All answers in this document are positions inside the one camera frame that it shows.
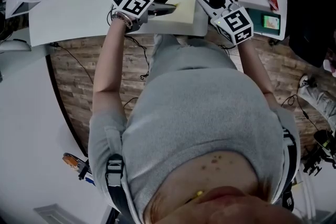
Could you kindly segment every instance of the wooden floor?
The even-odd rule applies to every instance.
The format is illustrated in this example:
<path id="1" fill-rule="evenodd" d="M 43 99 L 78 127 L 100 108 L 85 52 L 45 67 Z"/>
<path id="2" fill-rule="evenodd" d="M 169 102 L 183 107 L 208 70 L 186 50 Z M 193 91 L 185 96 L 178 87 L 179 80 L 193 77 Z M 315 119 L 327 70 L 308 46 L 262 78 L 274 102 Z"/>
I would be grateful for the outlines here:
<path id="1" fill-rule="evenodd" d="M 138 36 L 138 42 L 146 46 L 149 58 L 153 51 L 152 36 Z M 227 44 L 225 39 L 217 34 L 213 29 L 209 29 L 205 38 L 215 44 Z M 91 78 L 94 78 L 96 63 L 99 57 L 104 37 L 94 37 L 85 39 L 76 39 L 60 42 L 60 45 L 67 48 L 88 70 Z M 276 89 L 276 98 L 279 103 L 295 94 L 298 83 L 304 73 L 313 74 L 319 86 L 328 90 L 336 96 L 336 80 L 333 76 L 323 69 L 317 69 L 298 57 L 291 51 L 287 45 L 279 45 L 271 48 L 264 37 L 254 37 L 253 42 L 259 52 L 260 58 L 265 65 L 272 83 Z M 242 66 L 237 49 L 229 51 L 230 57 L 242 71 Z M 57 80 L 58 88 L 62 101 L 70 117 L 70 120 L 76 130 L 84 148 L 88 145 L 89 119 L 92 108 L 92 83 L 83 68 L 66 51 L 58 49 L 52 55 L 52 66 Z M 121 98 L 125 104 L 130 99 L 138 97 L 145 87 L 145 81 L 140 79 L 140 75 L 147 72 L 147 64 L 144 58 L 143 50 L 137 47 L 133 42 L 126 40 L 124 44 L 123 73 L 121 83 Z M 126 114 L 130 115 L 136 100 L 126 106 Z M 329 129 L 326 120 L 312 108 L 306 101 L 300 99 L 303 109 L 319 129 Z M 293 106 L 285 106 L 293 111 L 296 119 L 302 142 L 304 146 L 311 147 L 314 144 L 313 134 L 314 126 L 305 118 L 297 103 Z"/>

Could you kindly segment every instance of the black strap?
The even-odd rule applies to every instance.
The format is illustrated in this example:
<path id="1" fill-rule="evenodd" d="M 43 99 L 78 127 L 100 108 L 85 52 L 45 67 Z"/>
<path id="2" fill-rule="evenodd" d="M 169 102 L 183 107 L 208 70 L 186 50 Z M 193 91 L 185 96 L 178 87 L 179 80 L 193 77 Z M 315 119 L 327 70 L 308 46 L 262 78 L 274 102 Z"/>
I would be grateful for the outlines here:
<path id="1" fill-rule="evenodd" d="M 284 138 L 290 138 L 293 142 L 293 145 L 288 146 L 288 154 L 289 154 L 289 168 L 287 173 L 287 178 L 285 182 L 285 186 L 282 192 L 282 207 L 293 212 L 294 210 L 294 199 L 292 195 L 292 179 L 297 171 L 297 158 L 298 151 L 296 148 L 296 142 L 294 137 L 290 134 L 288 130 L 286 130 Z"/>
<path id="2" fill-rule="evenodd" d="M 129 223 L 134 223 L 133 217 L 131 215 L 130 208 L 127 203 L 127 198 L 125 191 L 122 187 L 110 187 L 108 186 L 109 193 L 114 205 L 120 210 L 120 214 L 122 214 Z"/>
<path id="3" fill-rule="evenodd" d="M 105 174 L 106 184 L 108 186 L 108 190 L 109 190 L 109 194 L 111 196 L 112 202 L 120 210 L 120 214 L 123 215 L 130 224 L 135 224 L 132 218 L 132 215 L 131 215 L 130 208 L 128 206 L 125 191 L 122 188 L 121 183 L 120 183 L 120 186 L 112 187 L 112 186 L 109 186 L 109 182 L 108 182 L 109 174 L 120 174 L 120 179 L 121 179 L 123 167 L 124 167 L 124 161 L 123 161 L 122 156 L 119 154 L 112 155 L 106 164 L 106 174 Z"/>

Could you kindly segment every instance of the bracelet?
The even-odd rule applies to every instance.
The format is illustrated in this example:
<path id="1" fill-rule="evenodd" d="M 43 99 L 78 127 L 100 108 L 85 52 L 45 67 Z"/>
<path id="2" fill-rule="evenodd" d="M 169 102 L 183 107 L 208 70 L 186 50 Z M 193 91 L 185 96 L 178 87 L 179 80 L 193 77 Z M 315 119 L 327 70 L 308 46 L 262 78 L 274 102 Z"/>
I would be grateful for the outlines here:
<path id="1" fill-rule="evenodd" d="M 117 19 L 120 19 L 120 20 L 123 20 L 124 23 L 126 24 L 126 26 L 131 29 L 132 26 L 133 26 L 133 22 L 132 20 L 130 19 L 130 17 L 128 17 L 126 14 L 122 13 L 122 12 L 116 12 L 115 14 L 113 14 L 111 16 L 112 20 L 117 18 Z"/>

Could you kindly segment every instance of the red object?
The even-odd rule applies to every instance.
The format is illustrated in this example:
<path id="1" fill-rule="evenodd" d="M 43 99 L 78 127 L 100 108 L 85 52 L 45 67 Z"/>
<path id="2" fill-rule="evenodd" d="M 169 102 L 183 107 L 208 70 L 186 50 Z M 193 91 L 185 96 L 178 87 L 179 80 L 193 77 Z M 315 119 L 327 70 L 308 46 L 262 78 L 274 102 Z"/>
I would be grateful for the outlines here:
<path id="1" fill-rule="evenodd" d="M 279 11 L 278 0 L 268 0 L 272 11 Z"/>

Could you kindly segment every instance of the black cable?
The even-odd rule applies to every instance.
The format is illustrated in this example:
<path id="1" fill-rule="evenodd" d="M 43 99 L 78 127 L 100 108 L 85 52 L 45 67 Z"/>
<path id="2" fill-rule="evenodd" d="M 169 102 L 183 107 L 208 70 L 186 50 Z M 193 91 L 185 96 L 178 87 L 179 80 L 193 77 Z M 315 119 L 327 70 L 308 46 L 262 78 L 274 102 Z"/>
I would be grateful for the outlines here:
<path id="1" fill-rule="evenodd" d="M 0 40 L 0 45 L 5 42 L 7 39 L 9 39 L 12 36 L 13 33 L 11 33 L 8 37 L 6 37 L 4 40 Z"/>
<path id="2" fill-rule="evenodd" d="M 112 8 L 112 9 L 110 10 L 110 12 L 107 13 L 106 21 L 107 21 L 107 24 L 108 24 L 109 26 L 111 26 L 111 23 L 109 22 L 109 17 L 110 17 L 110 19 L 111 19 L 111 21 L 112 21 L 112 12 L 113 12 L 115 9 L 116 9 L 116 8 Z"/>
<path id="3" fill-rule="evenodd" d="M 228 48 L 225 47 L 225 45 L 219 45 L 219 46 L 220 46 L 220 48 L 221 48 L 222 50 L 224 50 L 225 52 L 227 52 L 227 54 L 229 55 L 229 57 L 231 57 L 231 55 L 230 55 L 230 51 L 229 51 Z"/>
<path id="4" fill-rule="evenodd" d="M 125 106 L 127 106 L 130 102 L 132 102 L 132 101 L 135 100 L 135 99 L 139 99 L 139 97 L 134 97 L 134 98 L 132 98 L 130 101 L 128 101 L 128 102 L 124 105 L 124 109 L 125 109 Z"/>
<path id="5" fill-rule="evenodd" d="M 147 71 L 147 73 L 146 73 L 145 75 L 141 75 L 141 76 L 140 76 L 140 79 L 141 79 L 141 80 L 144 80 L 144 78 L 147 78 L 147 77 L 149 76 L 149 69 L 150 69 L 150 63 L 149 63 L 149 61 L 148 61 L 147 53 L 146 53 L 147 48 L 146 48 L 145 46 L 140 45 L 139 42 L 138 42 L 136 39 L 134 39 L 133 37 L 125 36 L 125 38 L 127 38 L 127 39 L 133 41 L 138 47 L 140 47 L 140 48 L 143 49 L 143 53 L 144 53 L 144 55 L 145 55 L 146 63 L 147 63 L 147 65 L 148 65 L 148 71 Z"/>
<path id="6" fill-rule="evenodd" d="M 89 75 L 89 72 L 86 70 L 86 68 L 78 61 L 78 59 L 75 57 L 75 56 L 73 56 L 72 55 L 72 53 L 71 52 L 69 52 L 66 48 L 63 48 L 62 46 L 60 46 L 60 45 L 57 45 L 57 47 L 60 47 L 60 48 L 62 48 L 63 50 L 65 50 L 65 51 L 67 51 L 79 64 L 80 64 L 80 66 L 81 67 L 83 67 L 83 69 L 84 69 L 84 71 L 86 72 L 86 74 L 88 75 L 88 77 L 90 78 L 90 80 L 91 80 L 91 83 L 92 83 L 92 85 L 93 85 L 93 79 L 91 79 L 91 77 L 90 77 L 90 75 Z"/>
<path id="7" fill-rule="evenodd" d="M 281 106 L 284 106 L 284 104 L 285 104 L 286 101 L 287 101 L 287 104 L 288 104 L 288 105 L 290 105 L 290 106 L 294 105 L 294 103 L 295 103 L 295 97 L 296 97 L 296 100 L 297 100 L 297 102 L 298 102 L 298 105 L 299 105 L 300 109 L 302 110 L 302 112 L 303 112 L 304 116 L 306 117 L 306 119 L 307 119 L 308 121 L 310 121 L 312 125 L 314 125 L 314 127 L 316 128 L 316 130 L 319 131 L 319 129 L 316 127 L 316 125 L 310 120 L 308 114 L 303 110 L 303 108 L 302 108 L 302 106 L 301 106 L 301 104 L 300 104 L 300 102 L 299 102 L 299 97 L 298 97 L 297 94 L 293 94 L 292 96 L 288 97 L 288 98 L 282 103 Z"/>
<path id="8" fill-rule="evenodd" d="M 226 50 L 232 50 L 232 49 L 234 49 L 234 48 L 237 47 L 237 45 L 234 45 L 234 46 L 232 46 L 232 47 L 230 47 L 230 48 L 227 48 L 225 45 L 221 45 L 221 46 L 224 46 Z"/>

